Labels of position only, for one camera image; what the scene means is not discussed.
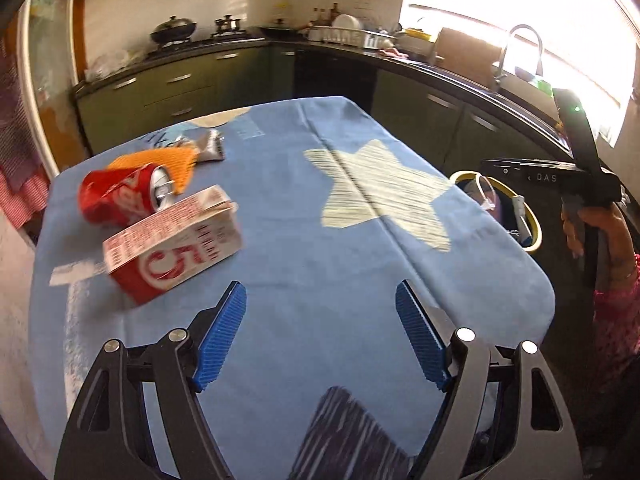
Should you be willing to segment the pink patterned sleeve forearm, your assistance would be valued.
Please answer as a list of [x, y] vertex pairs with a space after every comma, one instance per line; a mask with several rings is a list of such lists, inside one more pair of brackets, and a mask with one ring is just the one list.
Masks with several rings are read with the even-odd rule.
[[620, 289], [593, 295], [596, 384], [612, 387], [639, 355], [639, 256], [634, 256], [633, 280]]

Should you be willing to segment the person's right hand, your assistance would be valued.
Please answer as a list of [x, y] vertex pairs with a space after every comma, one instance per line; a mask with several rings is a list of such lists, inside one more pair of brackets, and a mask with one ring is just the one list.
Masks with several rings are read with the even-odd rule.
[[615, 204], [576, 212], [563, 208], [561, 218], [568, 248], [584, 258], [586, 285], [597, 292], [630, 292], [638, 266], [620, 208]]

